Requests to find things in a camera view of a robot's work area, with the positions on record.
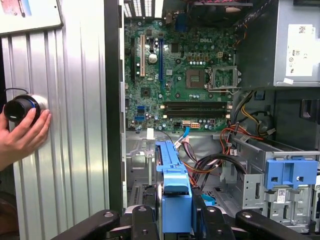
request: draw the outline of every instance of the side panel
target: side panel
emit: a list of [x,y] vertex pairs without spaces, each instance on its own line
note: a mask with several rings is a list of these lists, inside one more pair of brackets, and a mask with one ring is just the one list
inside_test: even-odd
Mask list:
[[109,208],[104,1],[61,5],[62,29],[2,39],[6,87],[47,98],[52,113],[45,145],[14,164],[22,240]]

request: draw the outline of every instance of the hand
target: hand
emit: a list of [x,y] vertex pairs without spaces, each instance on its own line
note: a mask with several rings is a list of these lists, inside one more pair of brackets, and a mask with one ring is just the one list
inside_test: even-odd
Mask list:
[[0,114],[0,171],[29,156],[46,141],[51,120],[50,111],[43,111],[30,127],[35,115],[36,109],[30,109],[22,122],[9,132],[8,120],[3,111]]

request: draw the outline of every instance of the black lens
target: black lens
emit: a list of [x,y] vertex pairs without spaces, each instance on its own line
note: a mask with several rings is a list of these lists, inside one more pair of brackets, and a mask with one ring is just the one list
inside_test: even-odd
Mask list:
[[10,121],[19,123],[32,107],[32,103],[27,99],[14,99],[5,105],[4,115]]

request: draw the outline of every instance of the dell logo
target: dell logo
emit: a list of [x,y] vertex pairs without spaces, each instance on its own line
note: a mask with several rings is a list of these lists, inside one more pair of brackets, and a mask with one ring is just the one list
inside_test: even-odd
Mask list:
[[210,38],[200,38],[200,43],[212,43],[212,39],[210,39]]

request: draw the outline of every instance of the power supply label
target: power supply label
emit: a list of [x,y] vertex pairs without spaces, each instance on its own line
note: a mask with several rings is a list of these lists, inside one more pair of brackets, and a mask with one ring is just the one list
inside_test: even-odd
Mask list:
[[286,76],[312,76],[315,32],[312,24],[289,24]]

